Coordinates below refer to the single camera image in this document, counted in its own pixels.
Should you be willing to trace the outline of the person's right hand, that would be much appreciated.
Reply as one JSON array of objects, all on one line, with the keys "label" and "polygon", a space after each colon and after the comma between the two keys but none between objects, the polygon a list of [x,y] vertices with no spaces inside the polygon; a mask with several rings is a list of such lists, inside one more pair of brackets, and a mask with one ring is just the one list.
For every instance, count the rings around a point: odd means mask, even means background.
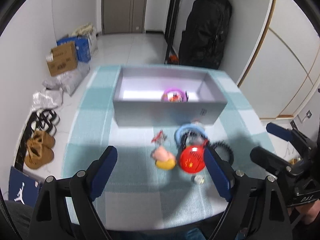
[{"label": "person's right hand", "polygon": [[305,205],[297,206],[297,207],[289,207],[287,209],[288,214],[291,215],[292,211],[296,209],[300,214],[302,214],[302,221],[305,224],[311,224],[319,214],[320,210],[320,201],[317,200],[312,203],[308,203]]}]

